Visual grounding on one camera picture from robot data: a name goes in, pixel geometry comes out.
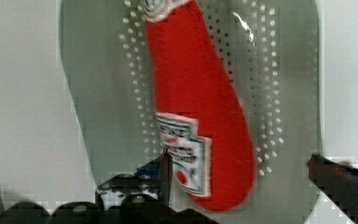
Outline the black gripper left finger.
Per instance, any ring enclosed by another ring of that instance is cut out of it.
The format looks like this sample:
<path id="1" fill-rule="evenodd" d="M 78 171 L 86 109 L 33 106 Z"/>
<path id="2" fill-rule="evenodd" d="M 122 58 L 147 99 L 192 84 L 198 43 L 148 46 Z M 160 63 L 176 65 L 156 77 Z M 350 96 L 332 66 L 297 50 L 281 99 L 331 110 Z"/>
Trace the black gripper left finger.
<path id="1" fill-rule="evenodd" d="M 52 214 L 36 203 L 16 203 L 0 214 L 0 224 L 218 224 L 193 209 L 171 209 L 171 185 L 172 158 L 163 152 L 135 173 L 102 183 L 93 203 L 65 203 Z"/>

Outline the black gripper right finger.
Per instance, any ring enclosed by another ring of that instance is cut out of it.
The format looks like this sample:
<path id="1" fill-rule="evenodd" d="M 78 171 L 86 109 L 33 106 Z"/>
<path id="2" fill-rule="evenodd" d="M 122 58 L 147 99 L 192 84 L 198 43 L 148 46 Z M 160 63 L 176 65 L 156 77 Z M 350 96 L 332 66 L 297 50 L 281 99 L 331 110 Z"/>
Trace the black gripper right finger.
<path id="1" fill-rule="evenodd" d="M 311 155 L 306 165 L 309 180 L 358 224 L 358 169 L 335 163 L 317 153 Z"/>

